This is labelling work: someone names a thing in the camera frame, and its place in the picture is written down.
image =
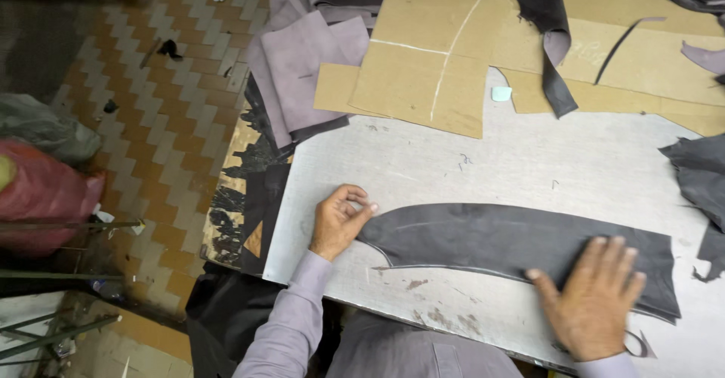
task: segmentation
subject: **man's left hand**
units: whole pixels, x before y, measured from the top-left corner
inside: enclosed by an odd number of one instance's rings
[[[350,201],[362,206],[356,210]],[[378,205],[367,202],[367,192],[358,186],[343,184],[315,210],[315,233],[310,250],[332,262],[359,234]]]

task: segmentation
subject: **person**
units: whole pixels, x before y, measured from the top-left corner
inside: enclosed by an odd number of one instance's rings
[[[350,202],[362,208],[356,210]],[[377,209],[362,188],[349,184],[318,204],[310,249],[233,378],[304,377],[322,335],[322,293],[331,262]],[[621,237],[595,237],[561,292],[544,272],[526,272],[557,338],[584,378],[637,376],[624,347],[626,315],[645,285],[643,273],[630,275],[636,255]],[[364,376],[508,378],[521,373],[496,347],[358,311],[345,327],[327,377]]]

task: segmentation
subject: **dark gray leather piece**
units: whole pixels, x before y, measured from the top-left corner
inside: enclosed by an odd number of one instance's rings
[[[556,117],[579,108],[556,71],[571,46],[569,22],[566,18],[564,0],[516,0],[521,8],[520,17],[533,22],[544,34],[544,71],[542,86],[544,95],[554,109]]]
[[[681,316],[667,235],[509,205],[430,204],[374,217],[358,240],[393,268],[453,268],[525,282],[523,272],[538,268],[561,288],[589,238],[616,235],[639,249],[634,269],[648,276],[635,310],[674,323]]]
[[[712,221],[702,237],[697,259],[710,262],[710,270],[705,276],[701,276],[697,269],[693,269],[693,276],[699,281],[708,283],[718,279],[725,271],[725,234]]]
[[[660,152],[677,167],[682,196],[725,230],[725,134],[680,139]]]

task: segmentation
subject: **white chalk line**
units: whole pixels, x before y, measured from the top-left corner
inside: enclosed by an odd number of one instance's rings
[[[390,41],[383,41],[383,40],[376,40],[376,39],[370,39],[370,42],[373,42],[373,43],[386,43],[388,45],[401,46],[401,47],[404,47],[404,48],[417,49],[419,51],[434,52],[436,54],[448,55],[447,52],[436,51],[434,49],[418,48],[416,46],[406,45],[406,44],[403,44],[403,43],[394,43],[394,42],[390,42]]]
[[[438,91],[441,89],[441,82],[443,82],[443,75],[446,72],[446,65],[448,65],[448,58],[451,56],[451,52],[453,51],[453,48],[455,47],[455,43],[458,41],[458,37],[460,37],[461,31],[463,31],[463,28],[466,26],[466,23],[468,22],[468,19],[470,18],[470,15],[474,13],[474,10],[476,10],[476,7],[478,7],[481,0],[476,0],[476,3],[473,7],[470,8],[470,11],[466,15],[466,19],[463,20],[463,23],[460,25],[460,28],[458,29],[458,32],[456,33],[453,42],[451,43],[451,47],[448,50],[448,53],[446,54],[446,59],[443,60],[443,68],[441,68],[441,76],[438,78],[438,85],[436,85],[436,94],[433,97],[433,107],[430,108],[430,121],[433,121],[433,112],[436,110],[436,103],[438,102]]]

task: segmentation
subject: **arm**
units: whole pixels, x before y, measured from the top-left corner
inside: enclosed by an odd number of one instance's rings
[[[526,276],[541,297],[541,306],[559,341],[577,361],[582,378],[637,378],[624,335],[629,309],[645,288],[644,273],[630,272],[637,250],[624,238],[593,238],[574,266],[562,292],[546,273]]]
[[[257,329],[233,378],[302,378],[307,373],[307,361],[322,337],[322,292],[331,268],[332,263],[313,252],[302,257],[289,288],[279,292],[269,320]]]
[[[331,262],[349,247],[377,208],[367,203],[362,188],[350,185],[340,186],[318,204],[310,252],[297,264],[289,288],[279,292],[267,323],[257,329],[233,378],[304,377],[322,337],[322,293]]]

